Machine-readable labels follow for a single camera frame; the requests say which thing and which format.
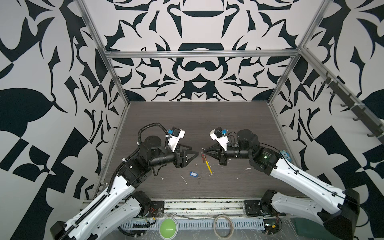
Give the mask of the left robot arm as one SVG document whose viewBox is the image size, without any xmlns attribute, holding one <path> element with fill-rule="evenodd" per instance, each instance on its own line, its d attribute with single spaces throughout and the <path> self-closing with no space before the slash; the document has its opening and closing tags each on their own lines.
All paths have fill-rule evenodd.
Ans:
<svg viewBox="0 0 384 240">
<path fill-rule="evenodd" d="M 138 147 L 122 160 L 108 187 L 80 213 L 66 222 L 56 222 L 50 229 L 53 238 L 102 240 L 124 222 L 144 217 L 151 199 L 137 191 L 138 186 L 151 175 L 158 175 L 156 167 L 173 164 L 184 168 L 199 156 L 192 147 L 180 144 L 184 136 L 184 130 L 176 127 L 166 130 L 160 123 L 142 127 L 138 131 Z"/>
</svg>

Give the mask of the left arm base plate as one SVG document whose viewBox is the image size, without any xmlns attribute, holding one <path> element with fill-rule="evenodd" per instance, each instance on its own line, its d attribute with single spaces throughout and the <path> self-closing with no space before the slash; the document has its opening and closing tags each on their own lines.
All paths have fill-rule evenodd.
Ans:
<svg viewBox="0 0 384 240">
<path fill-rule="evenodd" d="M 157 217 L 164 213 L 164 201 L 152 201 L 142 209 L 142 216 L 147 218 Z"/>
</svg>

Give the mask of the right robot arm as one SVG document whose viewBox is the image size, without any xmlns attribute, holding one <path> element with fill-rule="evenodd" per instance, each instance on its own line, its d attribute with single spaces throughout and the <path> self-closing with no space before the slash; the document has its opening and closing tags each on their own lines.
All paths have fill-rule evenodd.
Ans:
<svg viewBox="0 0 384 240">
<path fill-rule="evenodd" d="M 274 147 L 260 143 L 251 130 L 240 130 L 231 141 L 230 133 L 218 127 L 210 137 L 216 144 L 204 149 L 204 154 L 219 161 L 221 166 L 228 159 L 248 160 L 257 171 L 285 182 L 309 197 L 302 200 L 268 190 L 260 204 L 263 212 L 286 213 L 322 225 L 340 240 L 352 240 L 358 227 L 360 195 L 352 189 L 342 190 L 306 173 L 290 163 Z"/>
</svg>

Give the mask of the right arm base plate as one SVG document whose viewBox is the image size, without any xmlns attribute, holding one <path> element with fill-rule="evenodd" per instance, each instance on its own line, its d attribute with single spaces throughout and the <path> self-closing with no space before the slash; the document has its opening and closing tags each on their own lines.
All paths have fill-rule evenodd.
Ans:
<svg viewBox="0 0 384 240">
<path fill-rule="evenodd" d="M 263 211 L 260 200 L 245 200 L 245 213 L 248 217 L 261 217 L 268 214 Z"/>
</svg>

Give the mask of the metal keyring with yellow tag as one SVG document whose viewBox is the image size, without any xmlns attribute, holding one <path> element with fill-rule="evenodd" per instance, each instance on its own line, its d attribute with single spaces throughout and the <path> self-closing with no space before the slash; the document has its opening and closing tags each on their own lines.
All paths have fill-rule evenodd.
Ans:
<svg viewBox="0 0 384 240">
<path fill-rule="evenodd" d="M 207 166 L 210 175 L 213 175 L 213 171 L 212 171 L 212 169 L 211 169 L 211 167 L 210 167 L 210 165 L 209 165 L 208 160 L 207 160 L 207 159 L 205 160 L 203 157 L 202 157 L 202 160 L 203 160 L 204 164 Z"/>
</svg>

